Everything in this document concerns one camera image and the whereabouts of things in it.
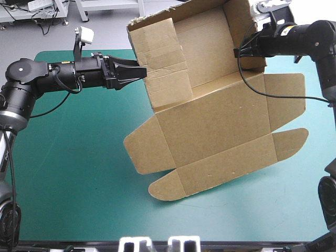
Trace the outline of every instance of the cardboard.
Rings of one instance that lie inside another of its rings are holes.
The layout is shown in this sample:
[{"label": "cardboard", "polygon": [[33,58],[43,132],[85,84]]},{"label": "cardboard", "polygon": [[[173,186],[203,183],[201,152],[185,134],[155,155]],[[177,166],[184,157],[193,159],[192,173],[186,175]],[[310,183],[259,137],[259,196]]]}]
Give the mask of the cardboard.
[{"label": "cardboard", "polygon": [[[233,48],[251,24],[248,0],[191,0],[128,26],[155,115],[124,145],[141,174],[175,169],[150,185],[153,197],[218,186],[291,157],[306,141],[306,129],[273,133],[305,111],[304,100],[260,96],[241,79]],[[305,95],[302,74],[265,75],[265,65],[243,61],[257,90]]]}]

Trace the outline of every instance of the cardboard flap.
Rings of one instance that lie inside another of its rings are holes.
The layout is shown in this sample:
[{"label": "cardboard flap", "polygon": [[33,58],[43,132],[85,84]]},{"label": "cardboard flap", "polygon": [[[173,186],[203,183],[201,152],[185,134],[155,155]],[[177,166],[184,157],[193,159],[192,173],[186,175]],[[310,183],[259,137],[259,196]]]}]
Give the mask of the cardboard flap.
[{"label": "cardboard flap", "polygon": [[306,129],[268,134],[179,167],[153,182],[149,192],[159,200],[173,201],[213,188],[291,157],[307,136]]},{"label": "cardboard flap", "polygon": [[148,192],[162,201],[175,201],[186,196],[177,170],[152,183],[148,188]]},{"label": "cardboard flap", "polygon": [[128,135],[124,146],[140,174],[176,168],[156,116]]},{"label": "cardboard flap", "polygon": [[[250,3],[248,0],[230,0],[224,4],[224,12],[230,27],[230,33],[235,48],[240,46],[247,29],[253,24],[250,15]],[[256,32],[256,27],[250,30],[248,35]],[[244,69],[260,68],[266,66],[264,58],[242,58],[241,65]]]},{"label": "cardboard flap", "polygon": [[162,20],[172,18],[174,22],[181,21],[183,19],[189,18],[201,12],[208,11],[209,9],[215,8],[219,5],[223,5],[227,0],[193,0],[186,3],[165,9],[154,15],[137,18],[133,20],[128,25],[128,30],[136,30],[141,27],[151,25]]},{"label": "cardboard flap", "polygon": [[[305,77],[301,73],[264,75],[265,91],[272,95],[305,96]],[[305,99],[278,99],[267,97],[271,131],[302,115]]]},{"label": "cardboard flap", "polygon": [[187,63],[172,19],[129,33],[140,66],[147,68],[145,85],[153,108],[192,97]]},{"label": "cardboard flap", "polygon": [[285,160],[297,153],[305,143],[308,134],[309,132],[306,129],[273,133],[278,161]]}]

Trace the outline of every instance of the cardboard tab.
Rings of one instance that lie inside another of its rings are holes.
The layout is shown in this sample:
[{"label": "cardboard tab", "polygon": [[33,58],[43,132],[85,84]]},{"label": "cardboard tab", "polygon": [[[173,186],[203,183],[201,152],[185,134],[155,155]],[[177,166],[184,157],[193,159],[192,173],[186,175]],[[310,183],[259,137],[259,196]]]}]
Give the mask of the cardboard tab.
[{"label": "cardboard tab", "polygon": [[297,153],[305,143],[308,134],[306,129],[273,133],[278,161],[285,160]]},{"label": "cardboard tab", "polygon": [[172,19],[130,32],[153,108],[192,97],[188,67]]},{"label": "cardboard tab", "polygon": [[176,168],[156,116],[128,135],[124,145],[140,174]]},{"label": "cardboard tab", "polygon": [[[305,77],[301,73],[264,75],[265,91],[279,96],[305,96]],[[306,110],[304,99],[279,99],[267,97],[271,131],[302,115]]]}]

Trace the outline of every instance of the cardboard box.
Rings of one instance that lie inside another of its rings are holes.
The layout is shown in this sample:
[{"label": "cardboard box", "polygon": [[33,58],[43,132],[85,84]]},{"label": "cardboard box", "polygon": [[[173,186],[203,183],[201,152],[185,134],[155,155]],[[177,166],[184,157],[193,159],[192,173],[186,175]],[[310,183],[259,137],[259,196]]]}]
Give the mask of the cardboard box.
[{"label": "cardboard box", "polygon": [[[242,81],[233,49],[252,24],[248,0],[191,0],[134,20],[129,37],[155,115],[124,145],[141,174],[175,169],[150,194],[173,201],[287,159],[306,129],[272,133],[300,116],[305,101],[274,99]],[[243,59],[262,92],[305,94],[302,74],[265,75],[263,58]]]}]

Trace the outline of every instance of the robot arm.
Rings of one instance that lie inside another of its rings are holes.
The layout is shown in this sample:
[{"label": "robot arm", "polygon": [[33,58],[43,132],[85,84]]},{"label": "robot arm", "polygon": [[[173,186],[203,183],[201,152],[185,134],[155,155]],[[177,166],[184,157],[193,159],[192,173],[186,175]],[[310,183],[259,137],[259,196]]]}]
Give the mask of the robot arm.
[{"label": "robot arm", "polygon": [[[255,11],[268,14],[271,22],[264,24],[261,31],[245,39],[240,56],[293,55],[296,57],[295,63],[302,56],[310,56],[316,63],[322,95],[330,102],[335,102],[336,22],[319,20],[311,25],[296,25],[288,0],[286,4],[277,6],[271,5],[271,2],[264,1],[254,6]],[[237,57],[238,49],[235,49],[235,55]]]},{"label": "robot arm", "polygon": [[[254,12],[271,22],[261,31],[244,39],[234,49],[238,57],[273,57],[292,55],[294,63],[310,56],[316,63],[322,95],[333,107],[336,119],[336,22],[319,20],[311,25],[297,25],[289,8],[291,0],[266,0],[254,5]],[[318,193],[328,234],[305,246],[290,248],[292,252],[335,251],[336,249],[336,159],[331,162],[319,183]]]},{"label": "robot arm", "polygon": [[[9,148],[13,147],[18,132],[27,127],[36,100],[44,93],[54,91],[77,94],[91,87],[120,90],[146,77],[146,69],[136,60],[103,56],[100,52],[82,57],[82,47],[92,40],[92,30],[77,28],[74,61],[47,63],[20,59],[7,68],[7,82],[0,92],[0,246],[12,243],[13,194],[4,180],[10,159]],[[15,209],[14,246],[18,241],[21,216],[18,205]]]}]

